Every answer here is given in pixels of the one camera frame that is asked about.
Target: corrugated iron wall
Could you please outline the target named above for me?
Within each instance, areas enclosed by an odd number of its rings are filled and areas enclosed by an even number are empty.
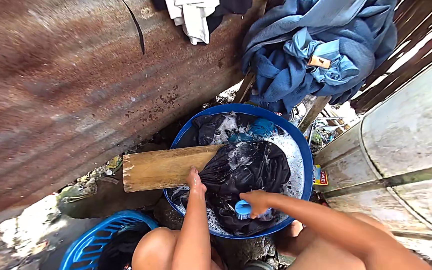
[[[373,71],[361,88],[364,92],[351,101],[357,114],[363,114],[384,101],[432,64],[432,0],[400,1],[394,21],[398,30],[395,53]],[[397,69],[391,68],[399,59],[414,52]]]
[[[239,82],[264,1],[193,46],[150,0],[0,0],[0,211],[25,206]]]

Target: rusty corrugated metal sheet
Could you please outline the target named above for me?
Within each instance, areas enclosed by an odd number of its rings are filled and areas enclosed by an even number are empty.
[[[0,211],[31,204],[240,81],[259,17],[193,46],[166,11],[127,0],[0,0]]]

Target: blue plastic basin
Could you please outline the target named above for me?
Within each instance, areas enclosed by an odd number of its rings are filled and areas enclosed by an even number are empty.
[[[147,215],[135,210],[117,212],[92,229],[81,235],[66,250],[59,270],[95,270],[98,259],[111,237],[123,226],[144,222],[151,230],[158,228],[158,223]]]
[[[301,199],[303,200],[309,200],[311,196],[311,191],[313,188],[313,157],[311,156],[311,150],[309,149],[308,142],[304,138],[303,134],[299,129],[297,129],[293,124],[291,124],[286,119],[280,117],[279,115],[268,111],[267,109],[255,107],[253,105],[249,104],[224,104],[219,105],[215,107],[207,108],[200,113],[194,115],[186,124],[181,128],[180,132],[177,134],[176,138],[173,141],[173,144],[171,145],[171,148],[177,148],[177,144],[181,140],[181,138],[184,136],[186,131],[193,125],[191,121],[195,119],[198,116],[201,115],[215,115],[215,114],[224,114],[224,113],[240,113],[240,114],[249,114],[257,117],[265,118],[269,121],[272,121],[277,126],[284,129],[286,132],[288,132],[291,137],[294,139],[294,141],[297,143],[297,146],[299,147],[299,150],[301,151],[301,156],[303,158],[303,166],[304,166],[304,183],[303,183],[303,194],[301,196]],[[174,203],[168,198],[168,190],[164,190],[164,195],[166,196],[167,201],[169,204],[178,211],[181,215],[183,215],[182,212],[180,212],[177,207],[174,205]],[[251,235],[251,236],[235,236],[235,235],[226,235],[226,234],[220,234],[215,231],[211,231],[210,233],[215,236],[221,236],[224,238],[231,238],[231,239],[248,239],[248,238],[256,238],[261,236],[270,235],[274,232],[277,232],[284,227],[288,226],[293,222],[293,218],[288,217],[284,221],[282,221],[279,224],[274,225],[271,228],[268,228],[267,230],[263,230],[257,234]]]

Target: leg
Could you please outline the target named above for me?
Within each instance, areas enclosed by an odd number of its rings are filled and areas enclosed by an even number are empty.
[[[131,266],[138,270],[171,270],[174,249],[180,235],[179,230],[165,227],[148,232],[139,241],[132,255]],[[216,250],[211,251],[211,270],[221,270],[214,260],[218,261]]]
[[[374,218],[361,213],[348,213],[348,215],[391,234],[383,224]],[[363,261],[320,238],[310,228],[304,228],[297,237],[290,238],[290,240],[292,242],[281,246],[282,254],[297,257],[288,270],[366,270]]]

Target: forearm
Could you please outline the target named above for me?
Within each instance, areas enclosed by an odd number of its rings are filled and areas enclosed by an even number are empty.
[[[209,270],[210,267],[211,243],[205,194],[202,191],[191,190],[174,251],[172,270]]]
[[[351,252],[365,263],[381,254],[411,254],[382,230],[342,212],[312,202],[270,194],[269,205],[315,230],[321,238]]]

